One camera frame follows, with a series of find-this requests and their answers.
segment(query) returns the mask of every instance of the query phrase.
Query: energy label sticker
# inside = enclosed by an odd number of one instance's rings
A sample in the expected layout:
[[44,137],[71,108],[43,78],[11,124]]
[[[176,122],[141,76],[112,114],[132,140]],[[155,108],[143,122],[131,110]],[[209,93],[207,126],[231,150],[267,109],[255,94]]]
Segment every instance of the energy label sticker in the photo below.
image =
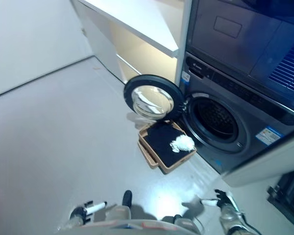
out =
[[278,131],[274,130],[272,127],[267,126],[264,130],[256,135],[256,138],[259,139],[262,143],[270,145],[277,140],[281,139],[283,135]]

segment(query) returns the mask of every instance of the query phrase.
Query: crumpled white tissue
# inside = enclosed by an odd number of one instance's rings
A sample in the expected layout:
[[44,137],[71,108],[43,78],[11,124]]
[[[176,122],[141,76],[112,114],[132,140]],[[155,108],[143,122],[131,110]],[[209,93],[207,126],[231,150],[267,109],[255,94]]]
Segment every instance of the crumpled white tissue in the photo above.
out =
[[176,137],[176,139],[170,143],[170,146],[174,153],[178,153],[180,150],[191,152],[195,149],[194,141],[191,137],[186,135]]

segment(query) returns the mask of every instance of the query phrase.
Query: washing machine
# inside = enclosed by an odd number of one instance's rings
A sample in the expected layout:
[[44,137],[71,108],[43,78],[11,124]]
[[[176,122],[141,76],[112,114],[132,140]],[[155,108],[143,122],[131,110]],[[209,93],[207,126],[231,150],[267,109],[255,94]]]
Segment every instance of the washing machine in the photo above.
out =
[[180,86],[155,75],[125,85],[127,105],[157,121],[174,120],[218,173],[231,171],[294,131],[294,111],[185,54]]

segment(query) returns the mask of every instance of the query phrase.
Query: blue label sticker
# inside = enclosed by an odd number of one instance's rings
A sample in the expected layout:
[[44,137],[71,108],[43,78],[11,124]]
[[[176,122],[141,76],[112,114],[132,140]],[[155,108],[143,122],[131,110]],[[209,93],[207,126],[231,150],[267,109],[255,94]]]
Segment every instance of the blue label sticker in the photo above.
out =
[[191,76],[188,73],[186,73],[185,71],[182,71],[181,77],[182,77],[182,82],[184,84],[189,84]]
[[284,137],[284,135],[274,130],[271,126],[267,126],[256,135],[256,138],[266,145],[270,145],[282,137]]

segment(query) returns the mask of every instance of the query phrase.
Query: dryer door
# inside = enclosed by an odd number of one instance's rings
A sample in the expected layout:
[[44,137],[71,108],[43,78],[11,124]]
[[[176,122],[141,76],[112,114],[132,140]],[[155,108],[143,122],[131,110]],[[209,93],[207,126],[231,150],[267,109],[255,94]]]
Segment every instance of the dryer door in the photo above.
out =
[[125,85],[124,99],[137,114],[150,120],[180,117],[184,95],[169,80],[156,75],[138,75]]

